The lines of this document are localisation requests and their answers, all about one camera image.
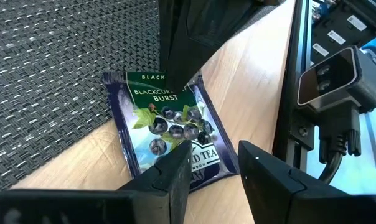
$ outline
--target light wood surface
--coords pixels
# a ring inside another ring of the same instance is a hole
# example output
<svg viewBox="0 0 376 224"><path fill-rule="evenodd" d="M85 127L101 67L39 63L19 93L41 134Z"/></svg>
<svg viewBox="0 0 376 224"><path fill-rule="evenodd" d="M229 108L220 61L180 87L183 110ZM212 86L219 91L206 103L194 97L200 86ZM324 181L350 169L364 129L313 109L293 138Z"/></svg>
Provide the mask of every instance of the light wood surface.
<svg viewBox="0 0 376 224"><path fill-rule="evenodd" d="M229 40L202 69L235 149L245 139L271 152L293 7L294 0L287 0ZM109 121L14 188L113 190L130 179ZM185 223L254 223L240 176L190 194Z"/></svg>

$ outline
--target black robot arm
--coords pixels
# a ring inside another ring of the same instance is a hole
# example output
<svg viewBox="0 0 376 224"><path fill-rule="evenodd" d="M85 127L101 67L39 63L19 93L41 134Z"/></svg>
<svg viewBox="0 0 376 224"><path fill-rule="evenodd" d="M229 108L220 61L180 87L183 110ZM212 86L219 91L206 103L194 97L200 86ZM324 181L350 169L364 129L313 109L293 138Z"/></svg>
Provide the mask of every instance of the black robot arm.
<svg viewBox="0 0 376 224"><path fill-rule="evenodd" d="M376 223L376 195L351 196L247 141L238 158L256 224Z"/></svg>
<svg viewBox="0 0 376 224"><path fill-rule="evenodd" d="M7 190L0 223L182 223L192 168L190 141L116 191Z"/></svg>

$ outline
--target purple foil packet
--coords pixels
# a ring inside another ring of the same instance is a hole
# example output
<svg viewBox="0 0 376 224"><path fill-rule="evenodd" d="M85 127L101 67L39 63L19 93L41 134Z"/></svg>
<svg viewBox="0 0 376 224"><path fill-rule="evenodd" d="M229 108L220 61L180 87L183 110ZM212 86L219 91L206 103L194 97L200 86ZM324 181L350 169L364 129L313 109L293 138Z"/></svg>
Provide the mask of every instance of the purple foil packet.
<svg viewBox="0 0 376 224"><path fill-rule="evenodd" d="M202 76L180 93L167 90L166 80L166 73L104 73L131 176L143 173L185 139L192 141L190 191L239 174L237 154Z"/></svg>

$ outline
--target blackcurrant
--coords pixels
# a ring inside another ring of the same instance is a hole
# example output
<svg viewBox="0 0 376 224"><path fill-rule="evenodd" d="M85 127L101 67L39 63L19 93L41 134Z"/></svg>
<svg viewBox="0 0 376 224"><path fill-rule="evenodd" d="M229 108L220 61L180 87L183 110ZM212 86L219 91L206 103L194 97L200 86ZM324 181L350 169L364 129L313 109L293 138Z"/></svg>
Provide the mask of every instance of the blackcurrant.
<svg viewBox="0 0 376 224"><path fill-rule="evenodd" d="M184 137L188 140L195 140L198 137L199 128L194 124L187 124L184 127Z"/></svg>
<svg viewBox="0 0 376 224"><path fill-rule="evenodd" d="M215 134L212 134L210 137L212 138L212 142L216 142L218 139L217 135Z"/></svg>
<svg viewBox="0 0 376 224"><path fill-rule="evenodd" d="M173 119L174 116L176 115L176 112L174 112L170 107L164 106L162 108L162 115L167 118L167 119Z"/></svg>
<svg viewBox="0 0 376 224"><path fill-rule="evenodd" d="M190 108L187 113L187 120L194 120L198 121L202 119L202 115L200 114L200 111L198 108Z"/></svg>
<svg viewBox="0 0 376 224"><path fill-rule="evenodd" d="M176 115L174 115L173 121L176 122L177 124L182 124L182 112L181 111L176 111Z"/></svg>
<svg viewBox="0 0 376 224"><path fill-rule="evenodd" d="M166 120L163 118L155 118L153 124L148 126L152 134L163 134L167 131L168 127Z"/></svg>
<svg viewBox="0 0 376 224"><path fill-rule="evenodd" d="M202 126L203 130L208 134L211 134L214 131L212 125L208 121L205 121L204 119L201 119L198 122L198 124L199 126Z"/></svg>
<svg viewBox="0 0 376 224"><path fill-rule="evenodd" d="M153 111L156 109L156 106L155 106L153 103L150 103L150 104L148 105L148 109L150 110L150 112L153 113Z"/></svg>
<svg viewBox="0 0 376 224"><path fill-rule="evenodd" d="M212 142L212 137L210 137L205 131L201 131L198 135L198 142L201 144L208 144Z"/></svg>
<svg viewBox="0 0 376 224"><path fill-rule="evenodd" d="M184 129L178 125L172 125L169 128L169 134L174 139L182 139L184 137Z"/></svg>
<svg viewBox="0 0 376 224"><path fill-rule="evenodd" d="M149 149L154 155L163 155L167 150L167 145L162 139L153 139L149 143Z"/></svg>

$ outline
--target gray woven placemat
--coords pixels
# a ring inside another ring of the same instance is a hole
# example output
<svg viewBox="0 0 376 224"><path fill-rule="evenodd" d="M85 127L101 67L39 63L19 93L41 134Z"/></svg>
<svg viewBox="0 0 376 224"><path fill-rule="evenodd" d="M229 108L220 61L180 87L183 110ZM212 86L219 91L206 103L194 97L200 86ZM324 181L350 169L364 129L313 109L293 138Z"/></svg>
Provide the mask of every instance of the gray woven placemat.
<svg viewBox="0 0 376 224"><path fill-rule="evenodd" d="M101 73L158 70L158 33L153 0L0 0L0 190L110 119Z"/></svg>

